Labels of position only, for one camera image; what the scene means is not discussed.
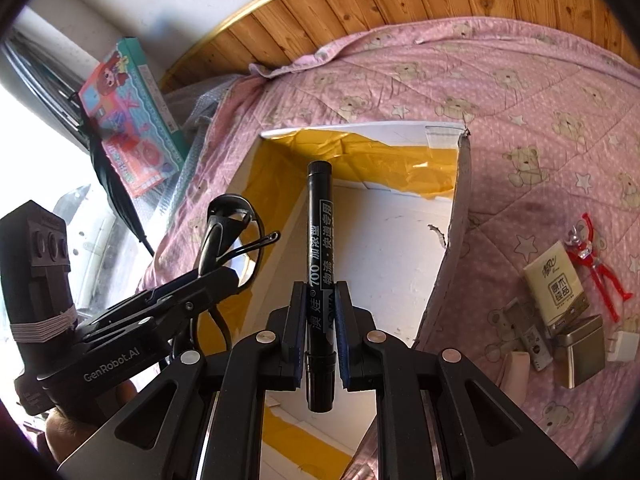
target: teddy bear print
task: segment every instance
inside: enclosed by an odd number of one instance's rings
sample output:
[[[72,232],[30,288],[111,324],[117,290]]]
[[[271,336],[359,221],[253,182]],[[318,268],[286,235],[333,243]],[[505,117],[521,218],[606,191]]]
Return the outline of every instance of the teddy bear print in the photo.
[[[447,97],[443,104],[436,106],[435,111],[436,115],[444,115],[449,119],[465,121],[465,124],[469,124],[476,116],[475,105],[471,104],[466,99],[459,99],[455,97]]]
[[[541,41],[542,43],[546,43],[551,46],[556,46],[558,44],[556,40],[554,40],[553,38],[550,38],[546,34],[539,33],[539,34],[536,34],[534,38],[536,38],[536,40],[538,41]]]
[[[403,83],[413,81],[424,75],[424,72],[420,70],[420,65],[416,62],[402,63],[396,65],[394,68],[393,79],[401,81]]]
[[[504,153],[502,158],[510,160],[516,170],[509,175],[509,182],[514,187],[535,186],[549,180],[549,170],[540,168],[538,149],[535,146],[517,147],[509,153]]]
[[[467,40],[473,36],[474,28],[469,25],[469,22],[455,23],[453,25],[453,34]]]
[[[604,97],[602,96],[602,92],[600,89],[595,86],[583,86],[582,92],[587,97],[589,101],[599,107],[606,106],[606,102],[604,101]]]
[[[628,173],[619,173],[618,180],[622,184],[622,203],[632,209],[640,207],[640,191]]]
[[[553,60],[550,57],[540,56],[540,54],[531,54],[531,59],[539,63],[542,63],[544,66],[548,68],[552,68],[556,66],[556,64],[553,62]]]
[[[550,402],[542,411],[540,427],[548,436],[554,436],[561,428],[568,426],[573,421],[574,412],[566,406]]]
[[[356,120],[359,113],[362,113],[367,107],[366,99],[358,96],[345,96],[340,100],[340,108],[338,109],[338,115],[347,122]]]
[[[203,195],[207,192],[208,187],[209,183],[206,180],[203,180],[191,195],[191,203],[197,204],[203,197]]]
[[[578,145],[579,151],[586,149],[586,140],[584,136],[580,134],[580,130],[583,128],[582,121],[567,112],[556,112],[556,122],[552,125],[553,131],[569,140],[573,140]]]
[[[469,214],[467,220],[465,238],[462,240],[462,246],[460,247],[460,258],[467,256],[471,250],[471,245],[466,241],[466,233],[471,232],[482,223],[480,219],[473,214]]]
[[[496,84],[505,90],[521,91],[527,87],[526,84],[520,81],[518,73],[513,68],[501,68],[500,70],[495,70],[492,75]]]
[[[631,137],[633,137],[634,139],[634,145],[631,148],[632,150],[634,150],[638,155],[640,155],[640,133],[638,132],[630,132]]]
[[[586,222],[584,220],[580,220],[576,224],[576,227],[580,238],[583,242],[586,242],[589,237],[589,228],[587,227]],[[596,231],[596,229],[593,230],[593,247],[597,249],[599,253],[607,250],[607,241],[600,236],[600,233]]]
[[[314,90],[324,90],[327,86],[334,84],[337,77],[332,72],[318,73],[314,76],[312,87]]]
[[[640,333],[640,316],[634,314],[633,316],[625,317],[622,323],[615,329],[622,330],[623,332]]]
[[[391,34],[376,34],[371,38],[364,46],[364,50],[375,50],[377,48],[383,48],[389,40],[392,40]]]
[[[204,236],[204,231],[207,226],[206,217],[193,217],[187,222],[187,228],[189,230],[189,238],[193,245],[199,245]]]
[[[326,53],[322,47],[319,48],[316,53],[314,54],[314,57],[318,60],[318,61],[326,61],[327,58],[329,57],[329,54]]]
[[[314,113],[309,108],[300,108],[300,110],[298,110],[298,113],[296,114],[296,117],[301,118],[303,121],[305,121],[305,123],[311,123],[311,119],[313,116]]]
[[[602,409],[602,404],[600,398],[598,398],[596,402],[596,407],[593,410],[593,420],[591,421],[591,429],[589,430],[589,434],[584,439],[582,446],[587,449],[594,449],[594,446],[601,443],[603,433],[605,431],[605,426],[607,424],[607,419],[605,417],[605,412]]]
[[[446,54],[455,54],[462,50],[460,45],[453,43],[452,41],[443,41],[433,45],[433,47],[434,49],[439,50],[440,52],[445,52]]]
[[[610,58],[609,56],[607,56],[606,54],[602,54],[602,60],[609,66],[617,65],[617,62],[613,58]]]
[[[497,342],[491,343],[484,348],[484,356],[489,362],[497,363],[509,352],[524,349],[515,330],[511,327],[511,323],[509,323],[501,309],[489,312],[487,321],[495,328],[498,336]]]
[[[280,124],[284,120],[285,114],[279,105],[274,105],[262,119],[262,122],[267,126],[273,126]]]
[[[169,261],[169,251],[164,250],[160,254],[156,253],[156,257],[158,258],[158,266],[162,269]]]

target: star print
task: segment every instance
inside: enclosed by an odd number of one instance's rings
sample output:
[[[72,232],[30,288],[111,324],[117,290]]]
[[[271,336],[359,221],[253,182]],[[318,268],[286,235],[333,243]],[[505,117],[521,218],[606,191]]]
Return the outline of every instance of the star print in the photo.
[[[405,107],[404,105],[393,105],[394,106],[394,111],[391,112],[391,115],[397,115],[398,117],[400,117],[401,119],[404,119],[404,114],[407,112],[410,112],[411,110],[409,110],[409,108]]]
[[[513,252],[522,254],[522,256],[524,256],[525,261],[529,263],[529,256],[531,255],[531,253],[538,252],[535,245],[533,244],[533,242],[536,241],[536,237],[530,236],[529,238],[523,238],[520,235],[516,235],[516,238],[518,239],[518,245],[513,250]]]
[[[577,179],[575,187],[581,187],[585,194],[589,194],[589,190],[593,187],[590,182],[591,175],[589,173],[586,175],[576,173],[575,177]]]
[[[631,272],[636,273],[636,274],[638,272],[640,272],[640,256],[638,256],[638,255],[633,256],[632,254],[630,254],[629,255],[629,260],[630,260],[629,270]]]
[[[524,119],[522,118],[521,115],[510,115],[509,116],[509,120],[513,123],[513,124],[517,124],[518,126],[522,126],[523,124],[527,124]]]

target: black cable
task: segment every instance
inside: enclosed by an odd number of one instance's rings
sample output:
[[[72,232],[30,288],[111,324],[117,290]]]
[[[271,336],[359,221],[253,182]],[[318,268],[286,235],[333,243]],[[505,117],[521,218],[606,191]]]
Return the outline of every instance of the black cable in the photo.
[[[198,318],[197,317],[192,317],[189,320],[189,338],[190,338],[190,343],[193,346],[193,349],[202,353],[202,348],[200,348],[200,343],[198,342]]]
[[[218,326],[218,329],[220,330],[220,333],[225,340],[226,350],[231,350],[231,332],[229,330],[229,326],[226,324],[225,318],[222,317],[222,314],[220,314],[217,305],[214,305],[209,309],[209,315]]]
[[[174,336],[174,340],[171,344],[170,360],[173,361],[174,359],[177,359],[182,352],[190,350],[191,348],[190,327],[187,324],[183,329],[178,330]]]
[[[262,223],[262,219],[260,218],[260,215],[258,215],[257,211],[254,210],[254,216],[255,216],[255,223],[258,225],[258,240],[264,238],[264,224]],[[270,242],[270,243],[274,243],[278,240],[278,238],[280,238],[280,232],[278,231],[274,231],[273,233],[271,233],[270,236],[274,235],[275,233],[277,233],[276,238]],[[260,265],[262,263],[262,254],[264,253],[264,247],[265,246],[259,246],[258,247],[258,256],[255,259],[255,267],[254,267],[254,272],[252,272],[251,276],[249,276],[249,279],[246,280],[245,283],[242,284],[242,286],[240,286],[238,288],[238,292],[242,292],[243,290],[247,290],[251,285],[253,285],[256,276],[258,275],[258,271],[260,270]]]

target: yellow tape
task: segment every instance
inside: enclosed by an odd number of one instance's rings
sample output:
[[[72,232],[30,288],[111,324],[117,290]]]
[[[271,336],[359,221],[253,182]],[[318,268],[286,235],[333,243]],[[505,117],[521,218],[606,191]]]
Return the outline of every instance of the yellow tape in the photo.
[[[299,130],[271,137],[305,161],[328,160],[334,178],[372,182],[425,198],[453,196],[458,150],[428,146],[388,146],[348,132]]]
[[[262,441],[318,480],[338,480],[351,457],[324,440],[264,410]]]

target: finger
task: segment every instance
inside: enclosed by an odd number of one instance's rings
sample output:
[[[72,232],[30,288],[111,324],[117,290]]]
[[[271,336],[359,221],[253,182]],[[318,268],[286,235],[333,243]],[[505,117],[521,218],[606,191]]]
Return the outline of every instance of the finger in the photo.
[[[53,458],[62,463],[97,431],[91,424],[66,418],[57,408],[47,417],[44,434]]]
[[[133,399],[133,397],[135,397],[137,393],[138,391],[136,390],[136,387],[128,379],[116,386],[116,400],[118,401],[120,407],[124,406],[127,402]]]

